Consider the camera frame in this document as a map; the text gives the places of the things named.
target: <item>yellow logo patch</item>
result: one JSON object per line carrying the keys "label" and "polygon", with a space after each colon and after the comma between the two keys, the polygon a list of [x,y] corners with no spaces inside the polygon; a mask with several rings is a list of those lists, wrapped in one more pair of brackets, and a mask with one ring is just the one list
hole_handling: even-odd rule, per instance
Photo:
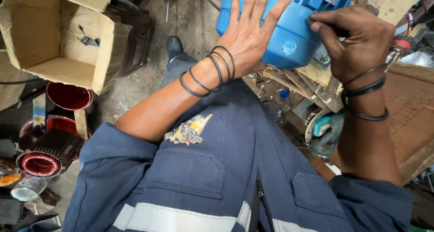
{"label": "yellow logo patch", "polygon": [[204,118],[202,115],[196,115],[187,122],[182,123],[178,128],[165,134],[164,140],[170,140],[175,144],[185,143],[187,146],[201,143],[203,139],[200,134],[212,116],[212,114],[209,114]]}

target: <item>blue electric motor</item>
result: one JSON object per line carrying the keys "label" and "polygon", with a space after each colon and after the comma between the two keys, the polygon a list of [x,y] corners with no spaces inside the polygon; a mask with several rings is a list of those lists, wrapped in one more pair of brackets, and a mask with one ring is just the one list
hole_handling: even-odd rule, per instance
{"label": "blue electric motor", "polygon": [[[262,23],[278,0],[268,0]],[[261,61],[278,68],[304,67],[312,60],[321,46],[318,35],[307,22],[313,12],[330,11],[346,7],[351,0],[293,0],[285,9],[271,36],[267,51]],[[240,0],[240,12],[244,0]],[[223,0],[220,7],[216,30],[223,35],[229,24],[231,0]]]}

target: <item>black shoe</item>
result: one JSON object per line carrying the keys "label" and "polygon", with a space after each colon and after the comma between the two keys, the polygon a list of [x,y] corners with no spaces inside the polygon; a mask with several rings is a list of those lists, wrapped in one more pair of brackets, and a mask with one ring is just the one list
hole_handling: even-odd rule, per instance
{"label": "black shoe", "polygon": [[166,44],[166,51],[167,55],[169,56],[169,60],[184,52],[184,49],[182,49],[181,39],[176,35],[169,37]]}

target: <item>sleeve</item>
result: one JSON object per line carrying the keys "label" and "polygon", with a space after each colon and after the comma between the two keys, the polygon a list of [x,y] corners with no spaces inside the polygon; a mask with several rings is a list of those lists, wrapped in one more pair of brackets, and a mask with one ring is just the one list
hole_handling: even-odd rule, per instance
{"label": "sleeve", "polygon": [[158,147],[104,123],[80,152],[62,231],[106,231],[151,165]]}
{"label": "sleeve", "polygon": [[346,174],[335,176],[329,185],[354,231],[408,232],[413,202],[403,188]]}

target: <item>dirty floor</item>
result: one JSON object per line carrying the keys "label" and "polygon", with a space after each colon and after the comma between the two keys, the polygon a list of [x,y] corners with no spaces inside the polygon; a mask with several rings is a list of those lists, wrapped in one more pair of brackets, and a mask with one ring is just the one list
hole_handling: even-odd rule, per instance
{"label": "dirty floor", "polygon": [[[149,63],[146,68],[117,79],[114,86],[98,96],[89,111],[90,129],[95,130],[102,122],[114,123],[122,114],[141,100],[157,91],[165,74],[167,53],[166,40],[170,35],[181,38],[184,51],[200,60],[220,38],[215,31],[218,11],[207,0],[170,0],[166,23],[168,0],[143,0],[141,7],[148,9],[156,19],[155,33],[151,43]],[[32,116],[31,102],[19,109],[7,110],[0,114],[0,130],[18,134],[17,131]],[[55,207],[62,220],[74,190],[75,180],[80,171],[78,163],[60,177],[53,179],[48,187],[62,199]]]}

